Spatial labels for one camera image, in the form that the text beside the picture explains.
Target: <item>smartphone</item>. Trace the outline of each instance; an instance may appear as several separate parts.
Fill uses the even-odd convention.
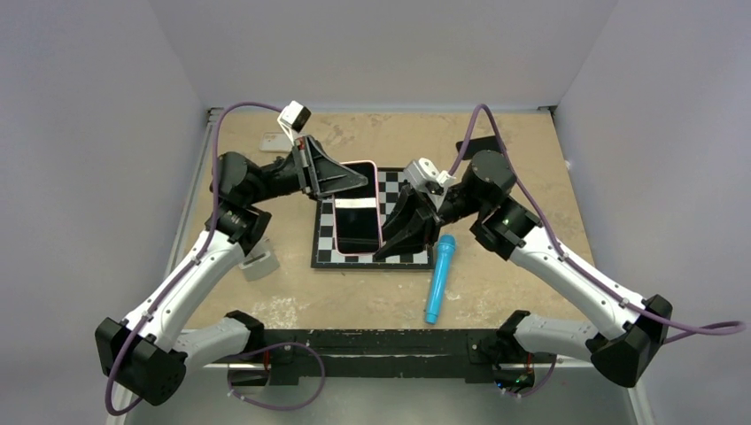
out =
[[[373,161],[345,162],[368,184],[334,195],[334,249],[342,255],[372,254],[381,247],[378,168]]]

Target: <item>gray wall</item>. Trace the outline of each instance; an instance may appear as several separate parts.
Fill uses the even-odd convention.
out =
[[[145,0],[0,6],[0,415],[102,423],[94,329],[156,287],[203,106]]]
[[[616,0],[151,0],[201,100],[558,104]]]
[[[598,266],[692,324],[751,319],[751,3],[620,1],[557,112]],[[747,423],[751,333],[665,347],[661,424]]]

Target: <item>blue microphone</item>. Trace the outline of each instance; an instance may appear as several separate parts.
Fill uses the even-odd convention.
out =
[[[435,325],[441,312],[441,302],[444,300],[445,280],[451,266],[453,252],[456,251],[456,240],[451,235],[443,235],[438,239],[438,260],[433,271],[433,283],[430,284],[428,308],[425,309],[425,321]]]

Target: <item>checkerboard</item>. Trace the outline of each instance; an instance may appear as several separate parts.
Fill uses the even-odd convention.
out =
[[[405,177],[401,168],[378,168],[378,201],[381,209],[381,225],[394,209]],[[319,201],[315,211],[312,268],[432,270],[433,251],[387,257],[373,261],[372,255],[342,255],[334,249],[334,202]]]

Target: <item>purple cable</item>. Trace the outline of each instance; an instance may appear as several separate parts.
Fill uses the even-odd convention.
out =
[[[540,220],[543,223],[543,228],[545,229],[547,233],[547,237],[550,240],[551,245],[558,252],[558,255],[564,259],[566,264],[568,264],[569,266],[571,266],[571,268],[579,272],[589,282],[593,283],[595,286],[600,288],[600,290],[607,293],[618,303],[622,303],[623,297],[618,295],[618,293],[615,292],[614,290],[610,289],[607,285],[605,285],[603,282],[597,279],[597,277],[593,276],[592,274],[584,270],[583,267],[579,266],[576,261],[571,259],[569,255],[563,251],[561,244],[558,242],[558,238],[555,236],[555,233],[553,232],[553,226],[550,225],[550,222],[547,220],[547,217],[542,212],[542,209],[540,208],[538,203],[535,201],[534,197],[532,197],[531,193],[524,186],[524,183],[522,183],[522,180],[519,178],[519,174],[514,170],[514,166],[511,164],[511,159],[508,157],[506,144],[503,143],[503,139],[501,139],[500,137],[500,131],[498,130],[498,126],[496,125],[495,119],[493,118],[491,110],[488,107],[488,105],[479,104],[478,106],[475,107],[475,110],[472,112],[472,117],[469,120],[469,127],[467,128],[467,133],[464,135],[464,140],[462,141],[461,147],[459,149],[459,155],[456,157],[456,160],[453,162],[453,165],[449,173],[453,174],[456,171],[456,169],[459,168],[461,159],[464,158],[464,153],[467,151],[469,139],[472,136],[472,130],[475,127],[475,123],[477,122],[477,115],[479,115],[481,110],[485,111],[485,114],[487,114],[488,116],[488,120],[491,122],[491,127],[493,130],[493,133],[495,134],[496,141],[498,142],[500,151],[508,160],[508,168],[511,170],[512,173],[516,175],[516,183],[519,185],[519,189],[522,190],[522,193],[524,194],[524,196],[527,197],[527,199],[529,199],[530,204],[532,204],[532,207],[535,209],[535,212],[537,212]],[[644,310],[643,308],[640,308],[632,303],[627,303],[626,307],[628,307],[632,311],[639,313],[653,321],[669,326],[671,328],[681,329],[684,331],[683,333],[666,338],[665,339],[666,344],[674,343],[687,336],[696,335],[696,334],[732,335],[732,334],[737,334],[739,332],[742,332],[746,329],[746,323],[744,323],[743,321],[722,321],[718,323],[705,325],[702,327],[696,327],[696,326],[691,326],[691,325],[685,325],[683,323],[679,323],[676,321],[671,321],[670,319],[665,319],[664,317],[658,316],[657,314],[654,314],[654,313],[650,313]]]
[[[232,386],[232,381],[229,378],[229,371],[227,372],[227,386],[229,387],[229,394],[228,394],[228,396],[232,395],[235,398],[237,398],[238,400],[244,401],[245,403],[250,403],[251,405],[258,406],[258,407],[263,407],[264,409],[268,409],[268,410],[276,410],[278,412],[289,412],[289,411],[292,411],[292,410],[302,409],[303,407],[305,407],[305,406],[313,403],[318,398],[318,396],[321,395],[321,391],[323,391],[323,385],[326,383],[326,369],[323,367],[323,359],[321,358],[321,356],[317,352],[315,352],[312,348],[308,347],[307,345],[301,344],[301,343],[271,344],[271,345],[269,345],[267,347],[261,348],[260,350],[256,350],[255,352],[245,352],[243,354],[238,354],[236,356],[231,356],[230,358],[231,359],[249,359],[249,358],[251,358],[251,357],[253,357],[255,355],[261,354],[262,352],[270,352],[270,351],[275,350],[277,348],[282,348],[282,347],[284,347],[286,345],[290,345],[290,346],[293,346],[293,347],[299,347],[299,348],[303,348],[305,350],[308,350],[311,354],[313,354],[313,357],[315,357],[316,361],[318,361],[318,367],[321,368],[321,381],[318,384],[318,388],[315,389],[315,392],[313,393],[313,395],[309,399],[307,399],[306,401],[304,401],[302,403],[298,403],[296,405],[291,405],[291,406],[276,406],[276,405],[269,405],[267,403],[263,403],[263,402],[260,402],[258,400],[254,400],[252,398],[247,398],[246,396],[244,396],[244,395],[240,394],[239,392],[237,392],[235,390],[235,388]]]
[[[136,400],[134,400],[131,404],[129,404],[128,406],[120,410],[117,410],[112,404],[112,390],[114,389],[115,376],[117,376],[118,372],[120,371],[120,366],[122,366],[122,361],[125,359],[125,354],[126,352],[128,352],[128,349],[130,349],[130,345],[133,344],[133,341],[135,340],[135,336],[138,335],[139,332],[141,332],[144,326],[146,326],[146,322],[148,321],[148,318],[152,314],[154,314],[154,312],[157,311],[157,309],[159,308],[159,305],[161,305],[162,301],[164,301],[164,299],[169,294],[169,292],[174,288],[174,286],[177,285],[177,283],[183,278],[185,274],[188,273],[188,271],[193,266],[195,266],[198,262],[200,262],[200,259],[203,258],[203,256],[206,254],[206,251],[208,251],[209,249],[209,244],[211,243],[213,239],[213,234],[216,231],[216,222],[218,220],[218,212],[219,212],[219,182],[217,181],[217,178],[216,178],[216,169],[219,166],[219,128],[228,113],[234,111],[237,108],[242,108],[245,106],[255,106],[258,108],[264,108],[264,109],[268,109],[270,111],[275,111],[275,112],[282,111],[281,109],[277,108],[276,106],[272,106],[271,104],[261,104],[258,102],[240,102],[239,104],[233,104],[225,108],[224,111],[222,111],[222,113],[220,114],[219,118],[216,120],[216,129],[213,131],[213,136],[212,136],[212,141],[211,141],[213,207],[212,207],[211,225],[209,227],[208,237],[204,241],[203,246],[201,246],[201,249],[198,250],[198,253],[196,254],[196,259],[186,264],[185,267],[183,267],[172,278],[172,280],[169,281],[169,283],[165,286],[165,288],[154,298],[154,302],[146,310],[141,320],[139,320],[138,323],[136,323],[135,327],[130,332],[130,334],[128,334],[128,337],[125,338],[125,342],[120,347],[120,350],[118,351],[118,354],[115,357],[115,361],[112,363],[112,370],[110,370],[110,374],[107,376],[107,385],[105,388],[105,407],[107,408],[107,413],[111,414],[112,416],[120,416],[122,414],[130,412],[142,400],[139,397]]]

